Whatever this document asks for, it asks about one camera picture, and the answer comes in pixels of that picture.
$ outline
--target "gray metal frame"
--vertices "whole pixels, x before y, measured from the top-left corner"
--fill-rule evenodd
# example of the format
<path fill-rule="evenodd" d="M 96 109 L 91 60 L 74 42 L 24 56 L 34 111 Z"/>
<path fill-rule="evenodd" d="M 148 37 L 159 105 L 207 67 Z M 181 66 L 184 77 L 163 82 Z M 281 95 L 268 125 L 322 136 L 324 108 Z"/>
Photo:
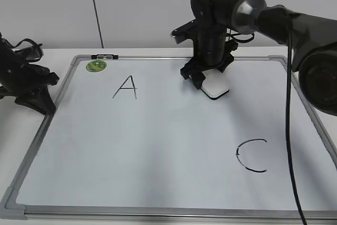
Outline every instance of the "gray metal frame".
<path fill-rule="evenodd" d="M 111 55 L 98 55 L 99 59 L 115 61 Z M 60 104 L 68 85 L 80 61 L 91 59 L 91 55 L 78 55 L 74 57 L 71 67 L 60 87 L 55 99 L 56 107 Z M 120 60 L 188 60 L 188 57 L 127 57 Z M 286 69 L 284 56 L 267 57 L 236 57 L 236 61 L 278 61 Z M 315 109 L 304 98 L 296 77 L 292 76 L 292 84 L 296 89 L 308 115 L 310 116 L 322 142 L 329 152 L 337 168 L 337 150 L 326 129 L 320 121 Z M 36 136 L 29 147 L 23 161 L 14 176 L 11 185 L 7 188 L 0 202 L 0 217 L 3 219 L 25 220 L 30 218 L 50 219 L 107 219 L 107 220 L 136 220 L 136 221 L 227 221 L 227 222 L 276 222 L 288 223 L 300 221 L 297 211 L 271 211 L 271 210 L 230 210 L 230 209 L 186 209 L 186 208 L 121 208 L 121 207 L 65 207 L 65 206 L 33 206 L 17 204 L 18 191 L 28 173 L 28 170 L 43 142 L 44 136 L 53 119 L 47 115 Z M 337 223 L 336 211 L 305 211 L 304 215 L 311 223 L 324 222 Z"/>

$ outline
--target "round sticker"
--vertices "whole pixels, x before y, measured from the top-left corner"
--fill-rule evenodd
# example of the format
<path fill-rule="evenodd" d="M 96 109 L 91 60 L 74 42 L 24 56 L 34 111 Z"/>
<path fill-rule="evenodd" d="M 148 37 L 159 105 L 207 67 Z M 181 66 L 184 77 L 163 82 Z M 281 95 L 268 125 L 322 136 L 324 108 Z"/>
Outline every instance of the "round sticker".
<path fill-rule="evenodd" d="M 86 70 L 90 72 L 100 72 L 106 68 L 106 62 L 102 60 L 96 60 L 89 62 L 86 66 Z"/>

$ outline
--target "black clamp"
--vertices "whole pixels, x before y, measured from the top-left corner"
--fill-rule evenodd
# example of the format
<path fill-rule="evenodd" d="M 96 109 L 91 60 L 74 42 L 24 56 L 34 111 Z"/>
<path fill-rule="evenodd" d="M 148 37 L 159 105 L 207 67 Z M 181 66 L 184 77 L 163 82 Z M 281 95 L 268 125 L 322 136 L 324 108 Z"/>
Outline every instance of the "black clamp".
<path fill-rule="evenodd" d="M 175 29 L 171 33 L 171 36 L 175 39 L 177 44 L 185 41 L 186 39 L 191 39 L 193 41 L 193 57 L 183 68 L 180 69 L 180 74 L 185 80 L 190 78 L 198 90 L 201 88 L 202 83 L 206 78 L 202 72 L 217 69 L 223 73 L 228 65 L 234 61 L 234 57 L 231 52 L 237 50 L 238 47 L 238 43 L 235 40 L 227 41 L 224 45 L 221 61 L 216 65 L 209 66 L 203 61 L 203 58 L 207 56 L 201 55 L 198 50 L 198 26 L 196 20 L 190 21 L 187 24 Z"/>
<path fill-rule="evenodd" d="M 31 47 L 14 51 L 22 42 Z M 0 33 L 0 99 L 5 96 L 16 97 L 15 103 L 29 107 L 41 114 L 53 114 L 56 111 L 48 85 L 56 85 L 59 78 L 46 67 L 31 64 L 43 56 L 42 44 L 24 39 L 17 45 L 11 45 Z"/>

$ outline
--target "letter a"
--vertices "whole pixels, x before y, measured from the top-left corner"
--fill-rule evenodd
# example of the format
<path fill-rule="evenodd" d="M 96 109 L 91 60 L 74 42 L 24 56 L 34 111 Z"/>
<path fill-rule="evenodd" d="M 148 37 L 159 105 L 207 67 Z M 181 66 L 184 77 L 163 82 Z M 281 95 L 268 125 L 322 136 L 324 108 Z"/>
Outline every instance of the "letter a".
<path fill-rule="evenodd" d="M 131 83 L 132 83 L 132 87 L 123 87 L 123 85 L 127 82 L 127 80 L 131 80 Z M 117 93 L 120 91 L 120 90 L 130 90 L 130 89 L 133 89 L 133 92 L 135 94 L 135 99 L 137 99 L 137 94 L 136 94 L 136 87 L 135 87 L 135 83 L 133 82 L 133 77 L 132 75 L 128 76 L 127 79 L 124 81 L 124 83 L 121 85 L 121 87 L 116 91 L 116 93 L 114 94 L 114 96 L 112 97 L 113 99 L 116 97 Z"/>

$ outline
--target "whiteboard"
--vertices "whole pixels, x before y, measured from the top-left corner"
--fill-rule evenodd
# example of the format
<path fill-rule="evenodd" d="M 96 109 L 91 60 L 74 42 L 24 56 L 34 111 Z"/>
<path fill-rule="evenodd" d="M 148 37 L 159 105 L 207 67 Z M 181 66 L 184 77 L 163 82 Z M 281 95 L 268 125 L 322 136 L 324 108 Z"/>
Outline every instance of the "whiteboard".
<path fill-rule="evenodd" d="M 234 61 L 216 101 L 184 81 L 186 60 L 80 61 L 16 203 L 38 206 L 296 210 L 278 61 Z M 136 87 L 120 90 L 132 75 Z M 132 87 L 127 80 L 124 87 Z M 295 89 L 295 177 L 304 210 L 337 210 L 337 172 Z M 240 148 L 242 142 L 264 138 Z"/>

